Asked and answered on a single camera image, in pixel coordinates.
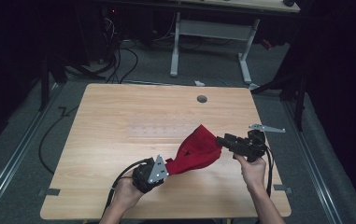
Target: dark background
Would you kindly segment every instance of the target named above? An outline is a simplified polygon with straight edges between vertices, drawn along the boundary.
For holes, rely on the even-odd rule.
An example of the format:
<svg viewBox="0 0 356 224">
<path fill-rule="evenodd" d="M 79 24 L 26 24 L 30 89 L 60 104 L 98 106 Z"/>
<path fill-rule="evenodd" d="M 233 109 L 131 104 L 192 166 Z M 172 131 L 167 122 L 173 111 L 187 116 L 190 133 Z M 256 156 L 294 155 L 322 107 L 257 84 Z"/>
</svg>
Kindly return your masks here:
<svg viewBox="0 0 356 224">
<path fill-rule="evenodd" d="M 297 21 L 264 19 L 255 42 L 267 39 L 273 45 L 292 44 L 276 79 L 291 74 L 305 76 L 306 91 L 356 188 L 356 0 L 297 3 L 301 15 L 329 20 L 300 25 Z M 89 64 L 103 58 L 103 27 L 97 23 L 97 9 L 91 5 L 86 11 L 85 7 L 46 4 L 34 11 L 22 1 L 0 1 L 0 132 L 40 76 L 44 39 L 50 42 L 51 50 L 74 63 Z M 172 18 L 172 12 L 150 9 L 125 8 L 121 13 L 121 22 L 130 24 L 123 26 L 130 29 L 121 32 L 149 45 L 152 30 L 167 31 Z M 288 82 L 280 88 L 291 85 L 297 83 Z"/>
</svg>

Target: desk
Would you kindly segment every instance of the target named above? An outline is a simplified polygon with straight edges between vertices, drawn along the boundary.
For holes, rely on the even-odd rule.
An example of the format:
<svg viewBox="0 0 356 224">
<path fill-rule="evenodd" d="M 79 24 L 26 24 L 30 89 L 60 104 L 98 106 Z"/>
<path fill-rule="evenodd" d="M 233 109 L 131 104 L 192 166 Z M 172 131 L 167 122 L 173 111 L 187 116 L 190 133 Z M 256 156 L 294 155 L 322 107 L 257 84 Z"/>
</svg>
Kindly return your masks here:
<svg viewBox="0 0 356 224">
<path fill-rule="evenodd" d="M 205 95 L 206 103 L 197 101 Z M 48 195 L 45 219 L 98 219 L 109 189 L 128 165 L 161 154 L 175 158 L 200 124 L 213 134 L 247 136 L 260 123 L 250 91 L 240 88 L 90 84 L 81 101 Z M 224 148 L 205 169 L 171 175 L 125 218 L 256 217 L 239 163 Z M 273 184 L 280 185 L 278 169 Z M 281 215 L 291 213 L 284 191 L 272 192 Z"/>
<path fill-rule="evenodd" d="M 292 7 L 286 7 L 280 0 L 179 0 L 185 3 L 206 4 L 218 7 L 243 7 L 258 10 L 271 10 L 278 12 L 293 12 L 298 13 L 300 8 L 294 4 Z M 238 54 L 239 64 L 241 66 L 242 76 L 247 84 L 251 83 L 249 69 L 247 65 L 247 57 L 253 38 L 259 26 L 260 19 L 254 20 L 254 23 L 249 25 L 233 25 L 207 21 L 192 21 L 181 20 L 180 13 L 177 13 L 175 25 L 175 45 L 172 53 L 171 62 L 171 77 L 178 75 L 178 56 L 179 56 L 179 37 L 181 35 L 197 35 L 203 37 L 233 39 L 245 41 L 245 46 L 241 53 Z"/>
</svg>

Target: red fabric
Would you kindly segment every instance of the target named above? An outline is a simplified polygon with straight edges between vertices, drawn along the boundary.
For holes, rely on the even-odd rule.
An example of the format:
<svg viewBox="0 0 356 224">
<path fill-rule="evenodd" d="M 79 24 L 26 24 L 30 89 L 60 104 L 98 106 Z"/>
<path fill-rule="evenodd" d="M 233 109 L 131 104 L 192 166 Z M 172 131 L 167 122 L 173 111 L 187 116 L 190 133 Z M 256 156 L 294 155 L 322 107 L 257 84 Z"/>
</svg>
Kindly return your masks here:
<svg viewBox="0 0 356 224">
<path fill-rule="evenodd" d="M 216 144 L 215 135 L 200 125 L 182 142 L 176 158 L 166 160 L 165 166 L 170 175 L 177 175 L 205 168 L 220 156 L 221 146 Z"/>
</svg>

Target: hand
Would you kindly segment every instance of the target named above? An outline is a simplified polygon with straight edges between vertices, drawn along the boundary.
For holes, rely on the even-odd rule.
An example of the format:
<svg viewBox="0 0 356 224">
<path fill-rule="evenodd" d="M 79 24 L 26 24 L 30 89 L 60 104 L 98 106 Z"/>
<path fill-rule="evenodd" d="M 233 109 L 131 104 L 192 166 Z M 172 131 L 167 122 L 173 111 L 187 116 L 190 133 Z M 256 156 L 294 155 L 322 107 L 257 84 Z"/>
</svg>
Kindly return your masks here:
<svg viewBox="0 0 356 224">
<path fill-rule="evenodd" d="M 125 212 L 134 207 L 139 199 L 144 195 L 138 190 L 132 180 L 132 173 L 130 171 L 124 175 L 124 178 L 119 180 L 116 187 L 113 201 L 105 210 L 104 215 L 99 223 L 118 224 Z"/>
<path fill-rule="evenodd" d="M 236 159 L 241 163 L 241 174 L 249 192 L 258 188 L 264 189 L 265 161 L 258 158 L 254 162 L 248 162 L 243 156 L 234 154 Z"/>
</svg>

